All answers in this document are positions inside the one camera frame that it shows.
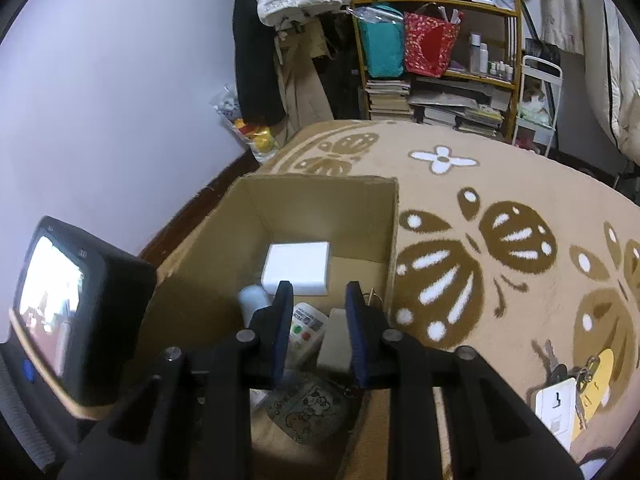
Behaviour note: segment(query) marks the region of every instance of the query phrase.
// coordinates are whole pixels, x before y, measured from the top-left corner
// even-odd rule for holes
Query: white rack
[[[533,68],[529,65],[529,62],[535,62],[536,65],[542,63],[545,64],[558,72],[558,75],[552,75],[547,72],[543,72],[537,68]],[[522,96],[524,94],[524,78],[526,76],[533,77],[536,79],[540,79],[542,81],[551,83],[554,86],[558,87],[558,94],[554,93],[554,101],[556,103],[554,116],[548,125],[535,123],[534,121],[529,121],[528,119],[524,119],[520,117],[520,104],[522,102]],[[520,97],[518,98],[518,112],[516,117],[516,126],[513,132],[513,140],[511,143],[515,145],[516,139],[518,138],[518,129],[520,127],[526,128],[527,130],[533,130],[533,141],[539,144],[544,144],[546,146],[545,156],[549,156],[549,150],[551,149],[551,143],[554,140],[554,136],[556,134],[556,121],[558,120],[558,110],[560,109],[560,95],[562,93],[562,69],[551,62],[548,62],[545,59],[540,59],[535,56],[524,56],[522,58],[522,75],[520,81]]]

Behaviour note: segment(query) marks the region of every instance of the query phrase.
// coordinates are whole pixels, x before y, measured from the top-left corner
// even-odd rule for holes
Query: stack of books
[[[492,97],[476,89],[446,84],[416,84],[408,103],[417,107],[418,122],[444,124],[461,132],[501,137],[503,117],[492,108]]]
[[[411,83],[404,79],[369,79],[369,113],[374,121],[393,119],[412,121],[414,113],[407,102]]]

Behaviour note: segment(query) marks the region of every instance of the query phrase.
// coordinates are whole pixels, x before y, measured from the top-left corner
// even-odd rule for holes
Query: keys
[[[551,369],[551,375],[549,376],[548,384],[549,385],[558,384],[567,380],[570,376],[567,370],[567,367],[566,365],[558,361],[558,358],[554,353],[553,345],[551,344],[551,341],[549,339],[547,339],[545,342],[545,350],[549,356],[549,367]],[[586,382],[591,380],[591,374],[588,369],[589,364],[590,362],[587,362],[587,366],[584,368],[581,368],[580,371],[578,371],[577,376],[575,377],[576,384],[586,384]],[[583,430],[586,430],[587,419],[584,414],[584,406],[582,405],[582,399],[580,398],[580,395],[579,395],[581,391],[582,390],[580,389],[580,386],[578,386],[578,392],[577,392],[578,395],[575,396],[575,413],[577,413],[578,415],[578,420],[580,421],[580,427]]]
[[[560,361],[558,361],[558,358],[554,353],[554,348],[551,345],[551,341],[549,341],[549,339],[547,339],[545,342],[545,350],[549,355],[549,368],[551,370],[551,375],[549,376],[547,384],[551,386],[552,384],[558,384],[562,381],[567,380],[569,378],[569,372],[566,368],[566,365],[563,365]]]
[[[578,420],[580,421],[580,428],[582,430],[587,429],[587,417],[584,414],[584,405],[582,404],[582,399],[580,395],[575,396],[575,413],[578,414]]]
[[[587,365],[582,367],[576,374],[575,380],[578,388],[578,395],[575,397],[575,408],[578,414],[578,420],[580,420],[580,428],[582,430],[587,429],[587,419],[584,413],[584,405],[580,394],[585,391],[588,384],[593,381],[593,375],[596,373],[598,366],[600,365],[600,358],[597,356],[589,357]]]

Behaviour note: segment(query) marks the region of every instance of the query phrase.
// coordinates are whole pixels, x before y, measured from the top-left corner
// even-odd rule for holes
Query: wall
[[[232,5],[28,1],[0,44],[0,309],[41,216],[138,253],[241,155],[209,104],[234,80]]]
[[[542,32],[542,0],[524,0],[538,34]],[[525,38],[532,38],[524,19]],[[589,164],[617,174],[623,170],[626,157],[610,142],[591,111],[584,80],[584,56],[563,52],[564,76],[561,105],[558,111],[558,137],[562,152]]]

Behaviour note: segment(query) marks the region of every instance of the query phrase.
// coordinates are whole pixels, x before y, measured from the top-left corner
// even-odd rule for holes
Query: red bag
[[[420,14],[430,5],[435,4],[404,14],[404,67],[408,72],[440,77],[449,66],[460,24]]]

